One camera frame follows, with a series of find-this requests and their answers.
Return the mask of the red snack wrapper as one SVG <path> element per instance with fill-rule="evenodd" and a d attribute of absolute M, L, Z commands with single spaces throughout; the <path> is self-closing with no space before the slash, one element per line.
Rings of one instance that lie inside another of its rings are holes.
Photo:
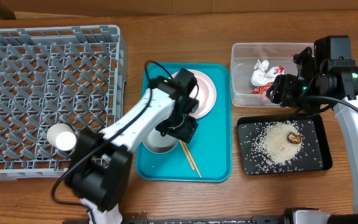
<path fill-rule="evenodd" d="M 280 65 L 280 74 L 283 75 L 285 69 Z M 265 95 L 267 90 L 272 86 L 272 83 L 269 83 L 265 86 L 256 86 L 253 90 L 252 90 L 252 94 L 258 94 L 258 95 Z"/>

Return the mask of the white napkin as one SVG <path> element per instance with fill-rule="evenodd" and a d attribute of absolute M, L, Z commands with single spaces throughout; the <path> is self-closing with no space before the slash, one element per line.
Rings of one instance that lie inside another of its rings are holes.
<path fill-rule="evenodd" d="M 277 75 L 280 75 L 280 67 L 272 67 L 269 69 L 268 60 L 262 62 L 257 60 L 250 79 L 251 84 L 253 84 L 253 86 L 265 86 L 272 83 Z"/>

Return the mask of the small pink bowl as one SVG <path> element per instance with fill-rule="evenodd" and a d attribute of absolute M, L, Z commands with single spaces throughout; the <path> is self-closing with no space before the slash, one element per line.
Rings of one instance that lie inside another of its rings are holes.
<path fill-rule="evenodd" d="M 203 107 L 205 106 L 207 99 L 209 98 L 209 89 L 205 82 L 204 73 L 197 70 L 190 70 L 197 80 L 197 85 L 192 89 L 190 93 L 190 97 L 199 101 L 198 109 L 194 111 L 195 113 L 199 113 Z"/>

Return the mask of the white paper cup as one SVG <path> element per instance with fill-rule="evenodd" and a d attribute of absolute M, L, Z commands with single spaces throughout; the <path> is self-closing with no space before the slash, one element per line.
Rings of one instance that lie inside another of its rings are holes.
<path fill-rule="evenodd" d="M 57 123 L 48 129 L 47 141 L 61 151 L 69 151 L 75 147 L 77 138 L 69 125 Z"/>

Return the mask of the brown food piece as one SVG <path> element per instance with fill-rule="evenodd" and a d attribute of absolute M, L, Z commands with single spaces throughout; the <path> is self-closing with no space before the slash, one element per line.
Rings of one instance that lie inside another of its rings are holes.
<path fill-rule="evenodd" d="M 287 135 L 287 141 L 291 144 L 301 144 L 302 138 L 300 134 L 289 132 Z"/>

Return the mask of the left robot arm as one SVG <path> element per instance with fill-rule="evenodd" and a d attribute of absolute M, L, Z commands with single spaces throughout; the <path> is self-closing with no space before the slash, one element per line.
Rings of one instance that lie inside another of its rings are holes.
<path fill-rule="evenodd" d="M 196 85 L 195 75 L 184 68 L 173 78 L 152 78 L 143 98 L 119 121 L 98 133 L 82 130 L 64 179 L 86 207 L 90 223 L 122 222 L 118 203 L 127 188 L 132 155 L 151 131 L 191 141 L 198 127 L 190 116 L 198 107 L 190 96 Z"/>

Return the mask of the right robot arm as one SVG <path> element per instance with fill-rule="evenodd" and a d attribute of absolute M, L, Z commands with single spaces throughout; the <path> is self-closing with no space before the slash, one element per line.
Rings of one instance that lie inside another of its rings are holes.
<path fill-rule="evenodd" d="M 281 107 L 311 114 L 331 108 L 346 143 L 353 184 L 353 213 L 333 215 L 315 208 L 288 208 L 284 223 L 358 223 L 358 65 L 350 38 L 329 35 L 293 56 L 298 74 L 279 75 L 266 96 Z"/>

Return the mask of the grey dishwasher rack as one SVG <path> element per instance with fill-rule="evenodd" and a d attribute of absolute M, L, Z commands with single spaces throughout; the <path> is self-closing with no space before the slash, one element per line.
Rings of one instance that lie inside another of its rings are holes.
<path fill-rule="evenodd" d="M 0 29 L 0 181 L 59 177 L 71 151 L 47 141 L 123 115 L 127 43 L 115 25 Z"/>

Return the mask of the wooden chopstick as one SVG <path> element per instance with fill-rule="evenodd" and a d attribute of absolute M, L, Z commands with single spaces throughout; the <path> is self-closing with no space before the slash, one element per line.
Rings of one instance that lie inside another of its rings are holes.
<path fill-rule="evenodd" d="M 194 167 L 194 165 L 193 165 L 193 163 L 192 163 L 192 161 L 191 161 L 191 159 L 190 159 L 190 157 L 188 155 L 188 150 L 185 147 L 185 143 L 182 140 L 179 140 L 179 143 L 180 143 L 180 145 L 181 145 L 181 147 L 183 149 L 183 152 L 185 153 L 186 159 L 188 160 L 191 169 L 195 170 L 195 167 Z"/>
<path fill-rule="evenodd" d="M 191 159 L 191 161 L 192 161 L 192 163 L 193 163 L 193 165 L 194 165 L 194 167 L 195 167 L 195 171 L 197 172 L 199 178 L 202 178 L 201 173 L 200 173 L 200 171 L 199 171 L 199 168 L 198 168 L 198 166 L 196 165 L 196 162 L 195 162 L 193 156 L 191 155 L 191 152 L 190 152 L 188 146 L 186 145 L 186 143 L 185 143 L 185 147 L 186 147 L 186 149 L 188 150 L 188 155 L 189 155 L 189 157 L 190 157 L 190 159 Z"/>

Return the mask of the teal serving tray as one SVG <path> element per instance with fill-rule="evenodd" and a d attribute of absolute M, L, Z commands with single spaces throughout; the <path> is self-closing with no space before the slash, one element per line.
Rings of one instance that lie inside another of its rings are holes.
<path fill-rule="evenodd" d="M 143 144 L 137 148 L 135 168 L 144 179 L 192 182 L 223 182 L 232 170 L 230 74 L 218 63 L 161 63 L 171 74 L 181 68 L 198 70 L 210 77 L 217 91 L 212 110 L 197 120 L 190 153 L 198 167 L 192 170 L 181 144 L 157 154 Z"/>

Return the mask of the large pink plate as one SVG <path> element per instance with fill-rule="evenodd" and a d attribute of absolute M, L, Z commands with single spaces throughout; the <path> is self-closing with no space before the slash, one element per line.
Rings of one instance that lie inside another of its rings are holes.
<path fill-rule="evenodd" d="M 195 113 L 195 114 L 190 113 L 190 116 L 192 116 L 196 119 L 206 116 L 213 109 L 214 104 L 216 102 L 216 97 L 217 97 L 216 87 L 215 87 L 212 79 L 210 79 L 210 77 L 207 76 L 207 74 L 205 74 L 205 73 L 204 73 L 203 79 L 205 80 L 205 82 L 208 86 L 208 89 L 209 89 L 209 98 L 207 99 L 205 106 L 199 113 Z"/>

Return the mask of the clear plastic bin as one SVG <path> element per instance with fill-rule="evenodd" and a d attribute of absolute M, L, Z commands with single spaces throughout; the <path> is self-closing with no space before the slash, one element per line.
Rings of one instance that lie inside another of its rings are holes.
<path fill-rule="evenodd" d="M 231 96 L 236 107 L 267 107 L 278 108 L 265 95 L 253 94 L 255 86 L 251 83 L 251 76 L 257 62 L 267 60 L 268 68 L 282 66 L 285 73 L 296 75 L 296 64 L 293 55 L 300 53 L 306 47 L 313 47 L 312 43 L 236 43 L 232 46 L 231 55 Z"/>

